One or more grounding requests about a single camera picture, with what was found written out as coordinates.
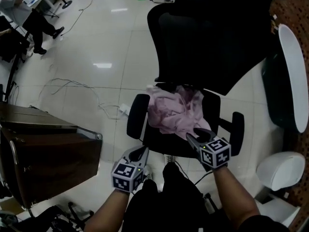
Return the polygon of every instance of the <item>white cable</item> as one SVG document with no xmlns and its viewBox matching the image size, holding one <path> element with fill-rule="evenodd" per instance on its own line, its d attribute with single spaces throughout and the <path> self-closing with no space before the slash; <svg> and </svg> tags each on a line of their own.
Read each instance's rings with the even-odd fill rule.
<svg viewBox="0 0 309 232">
<path fill-rule="evenodd" d="M 57 94 L 63 87 L 66 87 L 68 84 L 74 83 L 74 84 L 76 84 L 76 85 L 79 85 L 79 86 L 82 86 L 82 87 L 85 87 L 85 88 L 89 88 L 90 90 L 92 90 L 92 92 L 95 94 L 95 96 L 96 96 L 96 98 L 97 98 L 98 107 L 99 107 L 100 109 L 102 109 L 102 110 L 105 112 L 106 116 L 107 116 L 109 119 L 120 119 L 120 118 L 122 117 L 122 115 L 124 114 L 124 112 L 122 112 L 121 115 L 119 115 L 119 116 L 111 116 L 111 115 L 107 112 L 106 108 L 107 108 L 107 107 L 117 107 L 117 108 L 119 109 L 119 108 L 120 108 L 119 105 L 106 104 L 106 102 L 100 103 L 99 95 L 96 93 L 94 87 L 88 86 L 88 85 L 86 85 L 86 84 L 79 83 L 79 82 L 77 82 L 77 81 L 69 80 L 69 79 L 54 78 L 54 79 L 49 80 L 49 81 L 44 85 L 44 87 L 42 88 L 42 90 L 40 91 L 38 100 L 40 99 L 40 96 L 41 96 L 41 94 L 42 94 L 44 88 L 45 88 L 49 83 L 51 83 L 51 82 L 53 82 L 53 81 L 56 81 L 56 80 L 67 81 L 67 83 L 64 84 L 64 85 L 62 85 L 59 89 L 57 89 L 57 91 L 52 92 L 52 93 L 51 93 L 52 95 Z"/>
</svg>

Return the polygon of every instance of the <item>forearm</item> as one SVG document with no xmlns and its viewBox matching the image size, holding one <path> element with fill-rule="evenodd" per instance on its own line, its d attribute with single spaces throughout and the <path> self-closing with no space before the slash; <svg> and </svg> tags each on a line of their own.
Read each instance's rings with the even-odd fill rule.
<svg viewBox="0 0 309 232">
<path fill-rule="evenodd" d="M 128 193 L 114 190 L 102 207 L 86 223 L 84 232 L 118 232 L 128 201 Z"/>
<path fill-rule="evenodd" d="M 254 198 L 227 167 L 214 170 L 213 173 L 222 207 L 236 228 L 247 218 L 260 214 Z"/>
</svg>

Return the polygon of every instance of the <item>chair seat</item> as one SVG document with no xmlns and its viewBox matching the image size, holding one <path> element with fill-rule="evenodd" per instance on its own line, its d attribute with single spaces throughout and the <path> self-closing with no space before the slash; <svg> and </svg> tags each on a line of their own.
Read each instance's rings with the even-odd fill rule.
<svg viewBox="0 0 309 232">
<path fill-rule="evenodd" d="M 160 83 L 157 84 L 157 86 L 165 91 L 173 92 L 177 85 Z M 206 90 L 201 90 L 201 92 L 204 95 L 202 101 L 204 118 L 209 123 L 212 131 L 217 134 L 220 119 L 220 97 Z M 162 134 L 160 129 L 151 127 L 148 122 L 145 129 L 143 144 L 148 146 L 150 150 L 162 154 L 196 158 L 196 152 L 186 140 L 176 134 Z"/>
</svg>

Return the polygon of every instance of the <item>black office chair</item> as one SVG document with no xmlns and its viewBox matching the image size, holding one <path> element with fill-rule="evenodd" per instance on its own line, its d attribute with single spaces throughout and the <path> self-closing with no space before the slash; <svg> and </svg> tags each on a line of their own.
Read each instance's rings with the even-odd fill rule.
<svg viewBox="0 0 309 232">
<path fill-rule="evenodd" d="M 186 88 L 200 90 L 204 95 L 205 120 L 215 133 L 219 126 L 231 133 L 232 156 L 236 156 L 242 146 L 244 116 L 234 112 L 232 122 L 221 119 L 220 97 L 207 90 L 226 95 L 245 73 L 266 57 L 270 18 L 267 11 L 259 11 L 250 0 L 231 2 L 176 0 L 154 7 L 147 19 L 159 61 L 157 86 L 168 92 L 184 84 Z M 244 25 L 245 21 L 250 22 L 250 27 Z M 127 122 L 127 134 L 132 138 L 141 136 L 148 103 L 149 96 L 139 94 L 132 104 Z M 161 134 L 148 123 L 142 142 L 162 154 L 196 157 L 187 141 L 176 134 Z"/>
</svg>

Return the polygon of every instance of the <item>chair armrest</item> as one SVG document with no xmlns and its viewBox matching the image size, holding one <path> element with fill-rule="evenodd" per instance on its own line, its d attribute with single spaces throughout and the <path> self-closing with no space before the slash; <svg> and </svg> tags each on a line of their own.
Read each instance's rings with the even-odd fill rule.
<svg viewBox="0 0 309 232">
<path fill-rule="evenodd" d="M 232 123 L 221 118 L 219 125 L 231 133 L 230 144 L 232 146 L 232 156 L 237 156 L 240 152 L 245 133 L 245 119 L 243 114 L 234 112 Z"/>
<path fill-rule="evenodd" d="M 128 136 L 139 139 L 143 129 L 146 113 L 148 111 L 148 103 L 150 96 L 138 94 L 131 106 L 129 118 L 126 125 L 126 133 Z"/>
</svg>

